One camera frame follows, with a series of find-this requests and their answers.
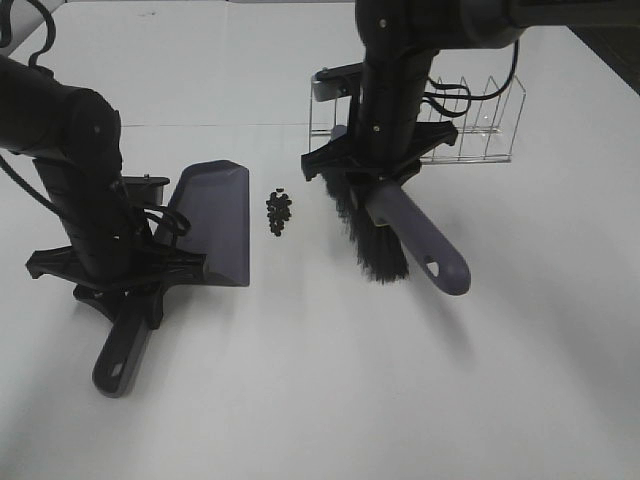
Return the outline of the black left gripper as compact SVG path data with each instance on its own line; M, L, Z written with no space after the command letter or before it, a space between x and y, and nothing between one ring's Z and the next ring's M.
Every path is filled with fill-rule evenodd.
M146 219L132 225L90 221L64 224L70 246L34 251L26 262L32 279L51 275L99 291L157 283L205 283L206 256L153 239Z

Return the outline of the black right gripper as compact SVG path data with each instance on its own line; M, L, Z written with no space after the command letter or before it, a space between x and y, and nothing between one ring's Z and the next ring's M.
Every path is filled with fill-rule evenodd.
M335 139L301 156L301 169L306 181L327 172L345 174L351 185L363 185L380 176L390 177L400 185L417 175L421 169L418 156L423 156L442 144L453 146L458 129L451 121L417 122L415 119L384 130L374 129L358 119L348 124L351 139ZM376 174L356 171L358 165L378 169Z

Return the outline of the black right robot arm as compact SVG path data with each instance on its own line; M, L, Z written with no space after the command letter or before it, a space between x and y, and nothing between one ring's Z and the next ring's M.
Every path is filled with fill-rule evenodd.
M636 1L358 1L360 64L317 81L350 96L346 133L301 158L307 180L343 174L360 183L404 182L421 156L454 144L450 122L417 117L434 57L449 49L501 49L535 26L638 26Z

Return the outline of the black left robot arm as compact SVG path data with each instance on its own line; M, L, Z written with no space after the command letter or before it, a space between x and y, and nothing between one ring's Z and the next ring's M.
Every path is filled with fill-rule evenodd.
M204 283L205 255L177 246L190 222L162 203L168 179L123 175L119 112L98 92L65 85L39 64L56 25L41 2L31 5L46 36L27 63L1 60L1 147L31 158L45 191L7 161L1 168L60 220L70 243L34 252L29 274L98 292Z

